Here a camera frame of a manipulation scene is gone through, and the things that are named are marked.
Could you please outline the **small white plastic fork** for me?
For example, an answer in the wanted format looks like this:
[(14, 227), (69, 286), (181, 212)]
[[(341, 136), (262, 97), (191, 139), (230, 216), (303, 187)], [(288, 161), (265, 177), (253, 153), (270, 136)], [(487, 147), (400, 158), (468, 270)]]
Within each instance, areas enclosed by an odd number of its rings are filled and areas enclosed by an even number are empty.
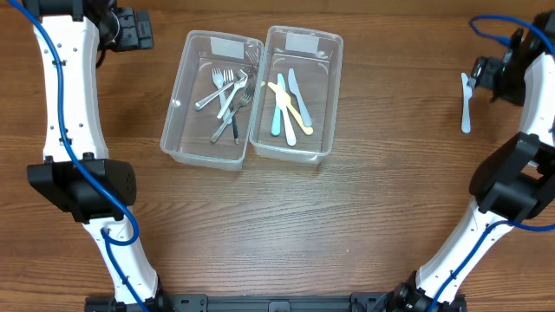
[[(217, 88), (222, 88), (225, 85), (225, 77), (224, 77), (224, 73), (219, 69), (219, 68), (214, 68), (212, 70), (212, 80), (214, 85)], [(221, 93), (219, 95), (219, 102), (220, 102), (220, 106), (223, 107), (225, 104), (225, 94)]]

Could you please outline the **mint green plastic knife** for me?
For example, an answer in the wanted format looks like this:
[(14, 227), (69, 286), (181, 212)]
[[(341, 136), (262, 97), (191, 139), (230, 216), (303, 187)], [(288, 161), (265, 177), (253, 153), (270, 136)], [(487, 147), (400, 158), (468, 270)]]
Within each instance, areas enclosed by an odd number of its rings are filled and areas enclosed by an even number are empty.
[[(283, 91), (286, 90), (284, 76), (281, 73), (277, 74), (277, 83), (281, 86)], [(278, 136), (281, 133), (281, 116), (282, 111), (278, 106), (275, 106), (274, 114), (271, 123), (271, 135)]]

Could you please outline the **black handled fork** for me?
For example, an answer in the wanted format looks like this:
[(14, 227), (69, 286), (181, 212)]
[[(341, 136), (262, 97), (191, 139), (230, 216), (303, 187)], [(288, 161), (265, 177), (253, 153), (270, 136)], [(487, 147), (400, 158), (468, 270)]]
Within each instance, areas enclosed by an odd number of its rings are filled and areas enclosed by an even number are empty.
[[(233, 105), (230, 105), (230, 110), (233, 111), (233, 109), (234, 109)], [(232, 116), (232, 132), (233, 132), (234, 143), (238, 145), (239, 144), (238, 125), (237, 125), (235, 115)]]

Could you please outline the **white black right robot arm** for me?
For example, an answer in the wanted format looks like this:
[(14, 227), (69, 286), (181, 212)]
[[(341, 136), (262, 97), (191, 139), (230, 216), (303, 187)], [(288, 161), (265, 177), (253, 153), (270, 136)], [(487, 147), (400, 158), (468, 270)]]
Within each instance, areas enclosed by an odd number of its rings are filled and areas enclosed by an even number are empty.
[(502, 57), (481, 56), (471, 74), (462, 75), (461, 130), (471, 130), (473, 91), (486, 88), (495, 100), (523, 108), (519, 131), (476, 169), (465, 214), (439, 251), (383, 295), (375, 311), (462, 311), (458, 289), (496, 242), (514, 228), (554, 228), (526, 224), (554, 199), (554, 13), (540, 13), (531, 23), (495, 18), (518, 28), (509, 37), (492, 37), (506, 47)]

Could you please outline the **cream plastic knife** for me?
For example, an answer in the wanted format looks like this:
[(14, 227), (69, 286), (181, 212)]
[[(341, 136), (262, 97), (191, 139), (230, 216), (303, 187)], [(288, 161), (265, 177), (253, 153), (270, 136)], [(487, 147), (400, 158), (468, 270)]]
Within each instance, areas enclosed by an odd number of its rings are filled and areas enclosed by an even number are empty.
[(287, 112), (285, 91), (283, 91), (282, 84), (280, 82), (277, 84), (276, 96), (277, 96), (277, 105), (279, 109), (282, 111), (282, 115), (284, 118), (284, 130), (285, 130), (286, 142), (289, 146), (295, 146), (297, 144), (297, 139), (294, 133), (293, 126), (291, 124), (290, 116), (288, 115), (288, 112)]

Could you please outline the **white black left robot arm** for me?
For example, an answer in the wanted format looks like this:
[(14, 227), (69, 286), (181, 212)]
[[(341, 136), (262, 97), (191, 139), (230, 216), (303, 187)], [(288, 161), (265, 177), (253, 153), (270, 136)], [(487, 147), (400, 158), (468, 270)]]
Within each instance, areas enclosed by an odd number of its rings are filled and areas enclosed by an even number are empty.
[(85, 310), (172, 311), (132, 213), (134, 169), (110, 158), (97, 96), (96, 70), (107, 51), (153, 48), (148, 13), (115, 1), (25, 0), (12, 6), (34, 26), (46, 90), (42, 163), (28, 166), (29, 184), (83, 226), (114, 285), (113, 296), (89, 298)]

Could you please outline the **yellow plastic knife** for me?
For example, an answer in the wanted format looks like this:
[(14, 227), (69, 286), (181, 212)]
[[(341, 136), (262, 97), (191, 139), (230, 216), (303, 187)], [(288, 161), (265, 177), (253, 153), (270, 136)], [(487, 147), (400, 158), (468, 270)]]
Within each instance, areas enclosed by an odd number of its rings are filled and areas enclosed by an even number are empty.
[(291, 97), (289, 96), (289, 94), (286, 91), (284, 91), (282, 87), (279, 87), (278, 84), (276, 83), (269, 82), (268, 87), (274, 92), (276, 96), (279, 97), (279, 100), (276, 100), (276, 102), (279, 102), (279, 101), (283, 102), (283, 105), (280, 107), (280, 109), (282, 110), (283, 117), (285, 118), (285, 116), (288, 113), (292, 113), (294, 120), (299, 125), (301, 130), (306, 135), (311, 136), (314, 133), (313, 128), (307, 127), (304, 124), (301, 114), (292, 105)]

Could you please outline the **translucent white plastic knife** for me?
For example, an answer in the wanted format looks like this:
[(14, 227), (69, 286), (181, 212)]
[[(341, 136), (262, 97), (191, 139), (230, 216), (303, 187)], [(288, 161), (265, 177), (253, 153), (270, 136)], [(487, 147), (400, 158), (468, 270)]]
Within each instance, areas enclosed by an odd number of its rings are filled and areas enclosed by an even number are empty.
[(298, 104), (299, 112), (300, 112), (302, 120), (303, 120), (303, 124), (306, 127), (311, 127), (312, 126), (312, 119), (310, 117), (310, 113), (309, 113), (307, 107), (304, 104), (304, 100), (303, 100), (303, 97), (301, 95), (300, 88), (299, 88), (298, 83), (297, 83), (297, 78), (296, 78), (296, 75), (295, 75), (295, 71), (294, 71), (293, 68), (290, 68), (289, 71), (288, 71), (288, 82), (289, 82), (290, 91), (297, 98), (297, 104)]

